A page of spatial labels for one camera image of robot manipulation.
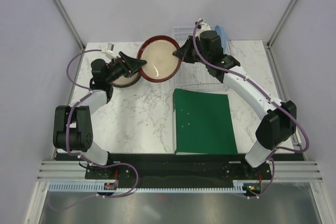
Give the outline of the blue plate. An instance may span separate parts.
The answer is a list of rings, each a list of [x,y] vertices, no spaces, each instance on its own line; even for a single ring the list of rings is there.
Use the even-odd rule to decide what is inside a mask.
[[[220,37],[223,53],[228,54],[229,45],[225,28],[221,25],[216,25],[214,30]]]

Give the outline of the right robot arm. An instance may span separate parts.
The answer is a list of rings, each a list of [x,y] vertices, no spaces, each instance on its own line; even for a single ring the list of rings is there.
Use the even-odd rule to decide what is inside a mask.
[[[221,38],[214,30],[189,36],[172,54],[185,63],[204,64],[212,77],[234,90],[258,115],[261,122],[255,133],[256,142],[240,166],[245,178],[254,178],[272,151],[296,132],[296,105],[292,101],[283,102],[259,87],[238,60],[224,53]]]

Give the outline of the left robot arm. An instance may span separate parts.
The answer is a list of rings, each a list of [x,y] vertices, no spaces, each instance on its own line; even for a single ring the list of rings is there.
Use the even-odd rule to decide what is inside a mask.
[[[97,166],[97,173],[103,178],[111,178],[115,165],[109,162],[109,152],[103,150],[93,140],[91,116],[110,102],[113,82],[120,77],[130,78],[147,64],[147,61],[127,56],[119,52],[119,57],[107,63],[103,59],[91,62],[92,78],[89,87],[71,82],[88,93],[69,105],[55,109],[53,145],[70,156],[75,156]]]

